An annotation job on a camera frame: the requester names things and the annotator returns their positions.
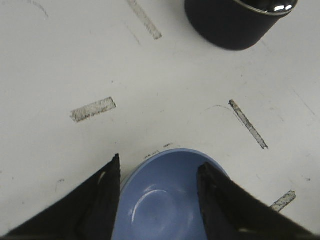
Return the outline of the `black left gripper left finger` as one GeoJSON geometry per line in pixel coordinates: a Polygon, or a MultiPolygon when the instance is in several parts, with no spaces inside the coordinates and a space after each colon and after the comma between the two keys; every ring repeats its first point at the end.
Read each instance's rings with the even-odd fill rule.
{"type": "Polygon", "coordinates": [[[64,198],[2,240],[110,240],[121,193],[119,154],[64,198]]]}

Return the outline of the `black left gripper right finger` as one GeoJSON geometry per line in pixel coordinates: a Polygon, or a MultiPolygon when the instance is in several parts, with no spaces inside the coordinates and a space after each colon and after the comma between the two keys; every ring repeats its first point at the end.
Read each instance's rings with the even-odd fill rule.
{"type": "Polygon", "coordinates": [[[197,170],[200,213],[209,240],[318,240],[205,162],[197,170]]]}

